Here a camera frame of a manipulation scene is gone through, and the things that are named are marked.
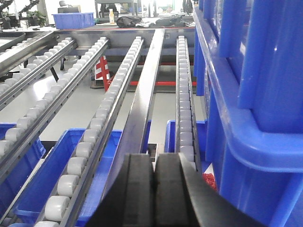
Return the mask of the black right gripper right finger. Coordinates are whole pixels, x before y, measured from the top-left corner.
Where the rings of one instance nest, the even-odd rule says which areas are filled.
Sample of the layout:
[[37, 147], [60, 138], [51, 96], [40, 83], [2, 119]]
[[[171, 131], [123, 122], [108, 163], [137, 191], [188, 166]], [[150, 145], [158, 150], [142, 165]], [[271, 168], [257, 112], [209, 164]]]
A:
[[262, 226], [216, 193], [180, 153], [158, 156], [155, 180], [157, 227]]

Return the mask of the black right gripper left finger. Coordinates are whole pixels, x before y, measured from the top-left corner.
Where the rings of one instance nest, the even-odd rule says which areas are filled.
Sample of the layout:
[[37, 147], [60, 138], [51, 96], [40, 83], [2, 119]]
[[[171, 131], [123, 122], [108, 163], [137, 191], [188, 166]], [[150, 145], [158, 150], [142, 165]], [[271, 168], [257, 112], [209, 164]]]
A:
[[146, 154], [127, 154], [88, 227], [153, 226], [153, 169]]

